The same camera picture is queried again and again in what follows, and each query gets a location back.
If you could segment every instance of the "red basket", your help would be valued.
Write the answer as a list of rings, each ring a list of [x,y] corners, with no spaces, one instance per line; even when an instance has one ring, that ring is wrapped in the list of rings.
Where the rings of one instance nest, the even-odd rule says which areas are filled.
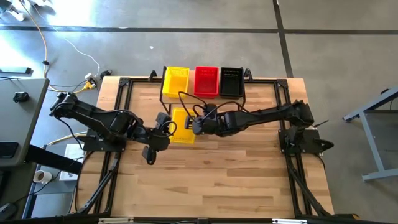
[[[193,94],[202,98],[215,98],[218,95],[218,68],[197,67]]]

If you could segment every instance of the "yellow basket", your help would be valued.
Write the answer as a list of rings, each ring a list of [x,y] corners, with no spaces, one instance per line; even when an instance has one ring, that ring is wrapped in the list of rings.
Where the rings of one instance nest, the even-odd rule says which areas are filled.
[[[179,91],[188,91],[189,68],[167,67],[162,93],[170,98],[178,98]]]
[[[171,142],[193,144],[195,142],[195,135],[191,129],[185,129],[185,119],[187,118],[187,112],[183,108],[174,108],[172,120],[177,124],[176,132],[170,137]],[[174,125],[170,125],[170,132],[172,133],[175,129]]]

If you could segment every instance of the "concrete floor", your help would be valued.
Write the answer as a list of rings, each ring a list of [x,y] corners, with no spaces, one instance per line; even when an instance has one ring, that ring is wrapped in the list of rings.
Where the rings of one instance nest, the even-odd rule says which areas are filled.
[[[272,0],[208,1],[60,1],[40,10],[39,24],[96,27],[217,27],[277,28]],[[286,29],[398,29],[398,1],[394,0],[279,0]],[[3,24],[31,26],[4,16]],[[285,77],[278,34],[194,34],[128,32],[45,32],[49,45],[48,77],[58,85],[75,85],[88,72],[148,75],[163,65],[249,67],[255,77]],[[336,213],[357,213],[366,220],[398,220],[398,177],[364,183],[361,174],[376,171],[360,122],[346,124],[342,116],[365,104],[386,88],[398,85],[397,35],[286,35],[294,77],[304,78],[321,137],[335,143],[325,153],[326,176]],[[1,64],[28,66],[42,76],[44,48],[38,32],[0,31]],[[48,92],[32,143],[43,145],[68,134],[48,116],[56,94]],[[96,90],[79,99],[95,104]],[[398,108],[398,102],[392,106]],[[74,132],[85,127],[68,121]],[[390,157],[397,158],[392,152]],[[48,202],[53,201],[49,210]],[[70,195],[40,196],[34,216],[64,214]]]

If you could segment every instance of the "wooden tabletop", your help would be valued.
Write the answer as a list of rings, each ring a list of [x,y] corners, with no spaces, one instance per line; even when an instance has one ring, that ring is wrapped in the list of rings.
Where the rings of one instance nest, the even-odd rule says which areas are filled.
[[[308,102],[304,80],[287,79],[290,98]],[[113,110],[119,77],[105,77],[97,106]],[[135,83],[130,110],[154,126],[160,83]],[[246,85],[250,111],[276,106],[271,85]],[[235,110],[226,106],[224,110]],[[170,144],[153,166],[141,156],[143,144],[128,142],[122,154],[113,200],[114,217],[292,218],[293,206],[278,122],[251,126],[234,136],[197,136],[195,144]],[[81,207],[98,186],[104,153],[86,161],[80,177]],[[307,184],[324,208],[333,213],[328,184],[319,158],[303,155]],[[105,189],[103,205],[108,197]],[[300,207],[302,194],[298,191]]]

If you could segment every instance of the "black basket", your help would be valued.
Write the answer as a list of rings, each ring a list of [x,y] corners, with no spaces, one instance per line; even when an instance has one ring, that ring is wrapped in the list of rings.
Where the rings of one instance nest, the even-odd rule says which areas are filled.
[[[243,96],[243,68],[221,68],[220,96],[223,98],[240,98]]]

